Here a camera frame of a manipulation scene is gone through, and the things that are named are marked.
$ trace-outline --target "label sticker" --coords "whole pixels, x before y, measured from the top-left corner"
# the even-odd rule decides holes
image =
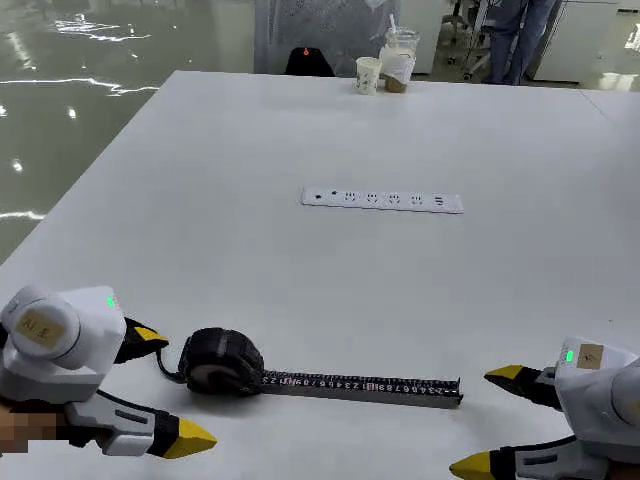
[[[604,352],[604,345],[583,343],[580,346],[580,355],[578,355],[577,367],[585,370],[600,370],[600,365],[602,364],[602,352]]]
[[[52,349],[64,335],[64,327],[38,312],[27,312],[18,322],[15,331],[38,345]]]

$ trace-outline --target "power strip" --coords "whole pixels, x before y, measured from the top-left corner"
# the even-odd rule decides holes
[[[345,208],[372,208],[376,210],[404,210],[410,212],[463,213],[458,195],[440,195],[420,192],[356,192],[327,188],[302,190],[303,205]]]

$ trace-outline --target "black tape measure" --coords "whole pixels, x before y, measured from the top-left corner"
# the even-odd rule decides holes
[[[460,380],[419,380],[291,373],[264,369],[253,342],[234,330],[205,328],[189,337],[182,350],[178,373],[160,369],[190,390],[206,394],[258,393],[423,407],[455,408],[462,401]]]

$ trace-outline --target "person's leg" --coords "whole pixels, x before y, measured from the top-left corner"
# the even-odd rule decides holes
[[[547,28],[549,14],[555,3],[556,0],[529,0],[524,27],[520,32],[516,50],[513,52],[509,73],[505,77],[505,82],[509,85],[520,85],[522,76]]]
[[[518,30],[527,0],[502,0],[500,7],[491,8],[491,72],[485,83],[504,83],[504,71],[511,52],[511,45]]]

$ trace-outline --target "white robotic hand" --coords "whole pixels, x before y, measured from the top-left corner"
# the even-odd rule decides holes
[[[611,461],[640,464],[640,359],[583,338],[564,342],[555,368],[509,365],[485,378],[564,412],[575,436],[502,447],[451,465],[467,480],[604,480]]]
[[[99,390],[114,363],[168,344],[125,318],[111,288],[51,293],[25,287],[0,312],[0,326],[0,400],[59,405],[68,423],[60,439],[77,447],[96,440],[106,455],[162,458],[216,444],[193,422]]]

